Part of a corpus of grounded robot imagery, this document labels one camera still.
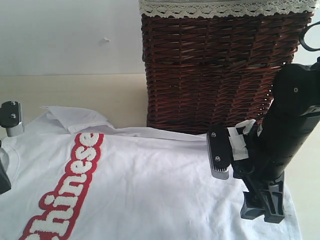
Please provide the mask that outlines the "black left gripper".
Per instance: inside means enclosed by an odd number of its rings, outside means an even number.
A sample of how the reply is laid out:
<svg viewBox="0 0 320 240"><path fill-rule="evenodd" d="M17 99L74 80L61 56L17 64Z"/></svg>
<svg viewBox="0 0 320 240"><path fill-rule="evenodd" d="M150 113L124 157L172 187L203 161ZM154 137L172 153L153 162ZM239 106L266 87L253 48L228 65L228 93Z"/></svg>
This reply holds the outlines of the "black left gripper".
<svg viewBox="0 0 320 240"><path fill-rule="evenodd" d="M0 194L4 194L11 190L12 185L8 176L10 158L3 148L3 141L0 141Z"/></svg>

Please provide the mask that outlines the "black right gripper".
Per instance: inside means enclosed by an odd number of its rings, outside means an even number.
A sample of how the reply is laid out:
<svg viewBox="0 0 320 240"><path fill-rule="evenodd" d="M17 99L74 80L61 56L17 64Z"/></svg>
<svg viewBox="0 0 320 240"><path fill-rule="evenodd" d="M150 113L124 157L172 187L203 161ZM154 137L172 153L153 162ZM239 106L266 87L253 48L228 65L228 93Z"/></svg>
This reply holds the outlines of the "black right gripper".
<svg viewBox="0 0 320 240"><path fill-rule="evenodd" d="M320 121L319 63L285 65L274 77L271 94L262 122L244 138L249 174L242 179L248 191L240 216L279 224L285 218L284 170Z"/></svg>

